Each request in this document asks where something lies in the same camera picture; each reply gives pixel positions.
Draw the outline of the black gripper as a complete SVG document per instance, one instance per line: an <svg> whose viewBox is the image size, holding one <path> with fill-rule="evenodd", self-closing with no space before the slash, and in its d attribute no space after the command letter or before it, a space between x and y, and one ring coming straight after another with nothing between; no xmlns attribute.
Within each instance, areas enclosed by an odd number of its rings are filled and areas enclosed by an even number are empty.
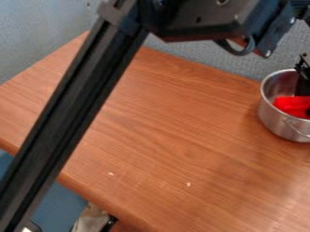
<svg viewBox="0 0 310 232"><path fill-rule="evenodd" d="M302 53L300 58L296 70L302 76L298 77L294 95L310 96L310 53Z"/></svg>

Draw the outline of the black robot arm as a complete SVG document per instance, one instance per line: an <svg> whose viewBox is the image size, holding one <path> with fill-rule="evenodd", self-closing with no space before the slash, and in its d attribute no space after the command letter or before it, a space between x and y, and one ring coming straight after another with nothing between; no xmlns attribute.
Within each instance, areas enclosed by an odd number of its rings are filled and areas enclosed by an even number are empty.
<svg viewBox="0 0 310 232"><path fill-rule="evenodd" d="M149 35L269 57L310 0L106 0L0 180L0 232L22 232Z"/></svg>

